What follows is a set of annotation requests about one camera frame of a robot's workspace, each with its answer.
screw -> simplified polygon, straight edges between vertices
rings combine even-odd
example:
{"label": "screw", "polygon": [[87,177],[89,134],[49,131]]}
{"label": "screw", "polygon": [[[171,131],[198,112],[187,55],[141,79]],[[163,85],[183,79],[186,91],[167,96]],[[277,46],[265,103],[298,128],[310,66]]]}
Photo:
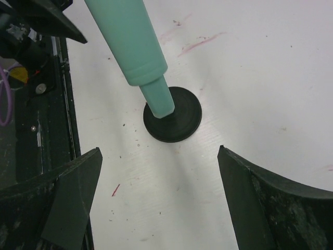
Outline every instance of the screw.
{"label": "screw", "polygon": [[41,84],[39,84],[39,85],[36,87],[36,94],[37,94],[37,95],[41,95],[41,94],[43,94],[45,91],[46,91],[46,85],[45,85],[44,83],[41,83]]}

pink mark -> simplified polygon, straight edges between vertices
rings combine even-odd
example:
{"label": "pink mark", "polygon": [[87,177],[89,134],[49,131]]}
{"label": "pink mark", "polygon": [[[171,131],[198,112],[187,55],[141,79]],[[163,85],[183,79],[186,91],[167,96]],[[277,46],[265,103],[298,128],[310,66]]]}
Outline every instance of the pink mark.
{"label": "pink mark", "polygon": [[323,168],[326,169],[327,171],[333,171],[333,164],[326,165]]}
{"label": "pink mark", "polygon": [[114,197],[116,195],[116,191],[118,190],[120,184],[118,184],[118,186],[116,187],[116,189],[114,190],[113,194],[112,194],[112,197]]}
{"label": "pink mark", "polygon": [[205,40],[203,40],[199,43],[192,44],[192,45],[188,46],[187,48],[183,49],[182,52],[178,55],[178,57],[190,52],[195,47],[198,47],[198,46],[203,45],[205,43],[209,43],[209,42],[213,41],[214,39],[218,38],[220,35],[223,35],[223,34],[226,34],[226,33],[227,32],[220,32],[219,34],[216,34],[212,37],[209,37],[209,38],[207,38],[207,39],[205,39]]}
{"label": "pink mark", "polygon": [[167,42],[171,41],[174,36],[173,34],[181,28],[181,25],[185,23],[185,21],[187,19],[189,19],[190,17],[192,16],[192,13],[191,14],[188,14],[182,21],[175,21],[173,20],[173,22],[176,24],[176,27],[173,27],[171,29],[169,29],[166,33],[162,34],[160,37],[159,37],[159,40],[160,40],[160,43],[161,44],[166,44]]}

black round base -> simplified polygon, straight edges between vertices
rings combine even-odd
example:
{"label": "black round base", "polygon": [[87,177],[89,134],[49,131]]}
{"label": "black round base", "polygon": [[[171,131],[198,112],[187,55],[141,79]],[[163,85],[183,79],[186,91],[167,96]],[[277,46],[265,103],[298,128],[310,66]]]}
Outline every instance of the black round base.
{"label": "black round base", "polygon": [[170,87],[175,111],[162,119],[156,118],[148,104],[144,109],[144,123],[148,132],[162,142],[180,142],[199,127],[202,110],[196,96],[182,87]]}

white surface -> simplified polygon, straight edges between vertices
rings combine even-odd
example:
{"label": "white surface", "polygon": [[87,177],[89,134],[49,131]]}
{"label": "white surface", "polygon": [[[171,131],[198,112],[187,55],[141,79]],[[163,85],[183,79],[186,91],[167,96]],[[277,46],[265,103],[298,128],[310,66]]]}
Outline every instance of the white surface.
{"label": "white surface", "polygon": [[[84,2],[74,1],[66,15],[88,39],[68,41],[81,148],[98,146],[104,157],[95,249],[237,249],[216,158],[222,144],[333,191],[333,2],[145,3],[168,84],[197,95],[202,123],[183,142],[154,140],[139,88],[127,85]],[[211,41],[182,54],[202,37]]]}

green plastic tube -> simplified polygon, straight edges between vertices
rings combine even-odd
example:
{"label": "green plastic tube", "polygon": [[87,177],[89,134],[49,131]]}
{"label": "green plastic tube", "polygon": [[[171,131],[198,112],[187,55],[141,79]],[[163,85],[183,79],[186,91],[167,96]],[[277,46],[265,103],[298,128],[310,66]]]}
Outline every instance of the green plastic tube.
{"label": "green plastic tube", "polygon": [[85,0],[129,85],[139,86],[152,113],[174,111],[163,52],[142,0]]}

